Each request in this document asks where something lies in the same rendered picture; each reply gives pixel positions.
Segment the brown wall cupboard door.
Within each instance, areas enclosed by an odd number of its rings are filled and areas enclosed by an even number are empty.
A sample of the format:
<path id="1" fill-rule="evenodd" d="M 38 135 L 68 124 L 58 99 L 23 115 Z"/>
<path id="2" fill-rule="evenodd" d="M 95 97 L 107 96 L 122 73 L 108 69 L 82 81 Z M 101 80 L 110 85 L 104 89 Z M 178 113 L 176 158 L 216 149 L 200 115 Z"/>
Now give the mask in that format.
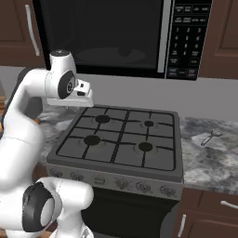
<path id="1" fill-rule="evenodd" d="M 199 76 L 238 79 L 238 0 L 213 0 Z"/>
<path id="2" fill-rule="evenodd" d="M 25 5 L 29 5 L 32 11 L 39 57 L 35 56 L 29 35 Z M 45 67 L 33 0 L 0 0 L 0 66 Z"/>

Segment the black microwave door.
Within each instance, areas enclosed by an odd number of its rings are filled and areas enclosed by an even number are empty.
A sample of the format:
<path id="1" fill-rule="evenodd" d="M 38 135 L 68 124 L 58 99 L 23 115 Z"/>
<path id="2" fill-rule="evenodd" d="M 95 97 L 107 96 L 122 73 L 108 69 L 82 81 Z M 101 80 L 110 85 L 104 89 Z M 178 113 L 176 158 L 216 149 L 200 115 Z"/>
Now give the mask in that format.
<path id="1" fill-rule="evenodd" d="M 165 67 L 157 68 L 164 1 L 33 0 L 45 62 L 62 49 L 79 73 L 163 78 Z"/>

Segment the black oven door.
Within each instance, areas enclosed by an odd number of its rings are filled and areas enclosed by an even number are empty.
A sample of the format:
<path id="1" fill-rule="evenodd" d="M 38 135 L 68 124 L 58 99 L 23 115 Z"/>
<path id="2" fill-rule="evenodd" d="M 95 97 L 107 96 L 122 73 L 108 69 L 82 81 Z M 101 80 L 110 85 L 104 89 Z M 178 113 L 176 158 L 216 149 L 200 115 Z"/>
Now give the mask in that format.
<path id="1" fill-rule="evenodd" d="M 99 238 L 172 238 L 178 201 L 100 188 L 93 190 L 93 202 L 82 211 L 82 217 Z"/>

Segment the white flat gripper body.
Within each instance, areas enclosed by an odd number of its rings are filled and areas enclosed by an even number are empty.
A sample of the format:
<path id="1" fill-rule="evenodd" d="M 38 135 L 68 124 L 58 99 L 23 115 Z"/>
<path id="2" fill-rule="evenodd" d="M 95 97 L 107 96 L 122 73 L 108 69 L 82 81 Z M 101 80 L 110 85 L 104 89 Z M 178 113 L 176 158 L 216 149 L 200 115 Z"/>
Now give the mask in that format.
<path id="1" fill-rule="evenodd" d="M 47 99 L 46 102 L 53 106 L 64 106 L 64 107 L 93 107 L 93 93 L 89 92 L 86 96 L 69 96 L 66 99 Z"/>

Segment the black microwave oven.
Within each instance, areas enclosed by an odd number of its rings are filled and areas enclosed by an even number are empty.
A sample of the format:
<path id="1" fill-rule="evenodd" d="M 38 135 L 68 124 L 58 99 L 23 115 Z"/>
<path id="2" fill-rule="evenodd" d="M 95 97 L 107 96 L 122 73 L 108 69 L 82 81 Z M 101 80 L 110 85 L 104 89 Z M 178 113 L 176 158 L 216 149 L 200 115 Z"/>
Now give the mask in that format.
<path id="1" fill-rule="evenodd" d="M 212 0 L 173 0 L 165 76 L 159 79 L 197 79 L 211 7 Z"/>

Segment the brown base cupboard door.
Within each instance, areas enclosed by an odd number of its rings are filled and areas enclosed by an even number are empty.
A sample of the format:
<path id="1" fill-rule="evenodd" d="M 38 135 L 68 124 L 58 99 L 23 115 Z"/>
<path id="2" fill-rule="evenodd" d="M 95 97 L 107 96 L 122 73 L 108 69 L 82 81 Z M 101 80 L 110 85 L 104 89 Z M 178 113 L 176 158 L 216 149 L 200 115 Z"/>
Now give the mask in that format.
<path id="1" fill-rule="evenodd" d="M 182 215 L 186 222 L 180 238 L 238 238 L 238 218 L 226 218 L 179 209 L 172 238 L 178 238 Z"/>

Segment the grey metal spatula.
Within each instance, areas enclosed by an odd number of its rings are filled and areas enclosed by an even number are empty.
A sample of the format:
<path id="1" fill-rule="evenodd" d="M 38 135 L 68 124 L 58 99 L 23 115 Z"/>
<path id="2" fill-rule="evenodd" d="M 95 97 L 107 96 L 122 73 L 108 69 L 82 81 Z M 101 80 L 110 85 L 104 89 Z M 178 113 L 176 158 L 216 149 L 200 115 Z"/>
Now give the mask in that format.
<path id="1" fill-rule="evenodd" d="M 218 138 L 222 135 L 221 132 L 218 132 L 216 130 L 211 130 L 210 135 L 207 136 L 202 142 L 201 142 L 201 146 L 205 146 L 212 138 Z"/>

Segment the brown drawer front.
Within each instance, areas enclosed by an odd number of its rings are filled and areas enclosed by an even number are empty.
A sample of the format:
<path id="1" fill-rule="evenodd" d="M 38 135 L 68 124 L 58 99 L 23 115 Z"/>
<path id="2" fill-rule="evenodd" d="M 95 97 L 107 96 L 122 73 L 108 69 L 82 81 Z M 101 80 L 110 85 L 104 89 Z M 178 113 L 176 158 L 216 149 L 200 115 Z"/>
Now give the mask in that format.
<path id="1" fill-rule="evenodd" d="M 238 209 L 221 205 L 220 201 L 227 201 L 233 205 L 238 205 L 238 195 L 219 192 L 203 192 L 199 203 L 199 210 L 206 214 L 238 218 Z"/>

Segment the grey gas hob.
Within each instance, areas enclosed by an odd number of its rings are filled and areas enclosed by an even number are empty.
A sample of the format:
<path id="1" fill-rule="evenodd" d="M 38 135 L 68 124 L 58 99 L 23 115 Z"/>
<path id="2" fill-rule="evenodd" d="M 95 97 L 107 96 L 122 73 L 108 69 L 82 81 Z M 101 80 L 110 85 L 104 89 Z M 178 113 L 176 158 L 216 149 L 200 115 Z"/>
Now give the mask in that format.
<path id="1" fill-rule="evenodd" d="M 59 137 L 46 165 L 49 175 L 55 169 L 62 178 L 72 179 L 74 172 L 96 188 L 178 200 L 183 189 L 179 115 L 102 105 L 86 108 Z M 118 179 L 128 186 L 120 189 Z M 138 190 L 139 182 L 151 190 Z M 162 194 L 161 186 L 176 194 Z"/>

